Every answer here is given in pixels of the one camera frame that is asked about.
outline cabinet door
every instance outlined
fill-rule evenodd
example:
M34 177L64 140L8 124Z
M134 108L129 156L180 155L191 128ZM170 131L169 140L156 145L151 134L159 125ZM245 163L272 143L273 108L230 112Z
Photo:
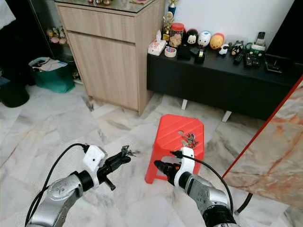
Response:
M138 109L134 44L68 33L88 95Z

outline black tv cabinet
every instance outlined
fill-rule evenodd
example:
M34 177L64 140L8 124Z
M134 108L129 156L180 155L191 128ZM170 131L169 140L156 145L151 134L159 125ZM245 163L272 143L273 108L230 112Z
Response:
M299 79L302 67L277 74L233 64L206 50L203 64L148 54L147 89L266 120Z

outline black cable on floor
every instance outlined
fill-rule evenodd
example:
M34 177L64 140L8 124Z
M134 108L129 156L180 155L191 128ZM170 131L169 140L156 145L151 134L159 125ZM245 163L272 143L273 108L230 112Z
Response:
M175 155L177 158L182 158L182 157L185 157L185 158L188 158L188 159L191 159L191 160L194 160L198 163L201 163L202 165L206 166L207 168L209 168L214 174L216 174L216 176L220 179L220 181L223 183L224 187L226 188L226 191L227 191L227 194L228 194L228 198L229 198L229 202L230 202L230 205L231 205L231 212L233 213L233 202L232 202L232 194L226 184L226 182L223 180L223 178L220 176L220 174L218 174L218 172L212 168L209 164L205 163L204 161L201 161L199 159L196 159L194 157L190 157L190 156L187 156L187 155L183 155L182 154L182 151L172 151L171 152L173 155Z
M37 210L37 207L39 206L39 203L42 199L42 196L43 196L43 193L44 191L48 188L47 184L48 184L48 181L49 179L51 178L51 175L52 175L52 172L53 172L53 169L56 167L56 165L58 164L59 160L63 157L63 155L69 150L71 149L72 147L75 147L75 146L81 146L83 147L84 149L84 152L86 152L86 150L88 149L89 145L85 145L85 144L82 144L82 143L74 143L74 144L71 144L67 149L65 149L64 152L62 152L62 154L60 154L60 156L57 158L57 160L55 161L55 163L53 164L51 170L49 171L48 175L47 175L47 178L45 180L45 183L43 185L43 188L42 190L38 193L38 195L34 198L34 200L32 201L29 209L28 209L28 212L27 212L27 217L25 219L25 226L27 225L27 223L29 222L29 220L32 218L33 214L35 213L35 211Z
M243 204L235 211L235 214L240 214L248 205L248 203L250 202L251 198L252 198L253 193L248 193L245 201L243 202Z

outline marble floor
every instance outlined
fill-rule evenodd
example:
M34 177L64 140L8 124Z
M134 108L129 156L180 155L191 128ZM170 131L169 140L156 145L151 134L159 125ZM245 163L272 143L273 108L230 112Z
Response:
M129 144L137 157L112 173L116 185L89 190L70 210L66 227L199 227L205 226L196 205L165 181L146 184L144 176L160 117L178 114L195 117L205 126L205 162L221 174L264 123L240 114L221 122L223 110L154 94L142 116L106 103L88 100L77 85L67 94L36 86L28 87L30 100L18 107L0 104L0 224L24 226L31 200L61 152L75 142L102 146L109 156ZM73 148L55 168L50 182L82 170L83 152ZM207 169L200 175L223 187ZM234 206L247 193L231 188ZM253 196L249 206L235 218L244 227L297 227L301 212L285 204Z

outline wooden cabinet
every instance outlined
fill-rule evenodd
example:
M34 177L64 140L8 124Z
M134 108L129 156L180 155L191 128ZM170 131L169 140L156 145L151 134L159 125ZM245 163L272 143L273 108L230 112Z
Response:
M164 14L164 0L151 2L136 13L56 3L88 95L139 114L152 94L147 48Z

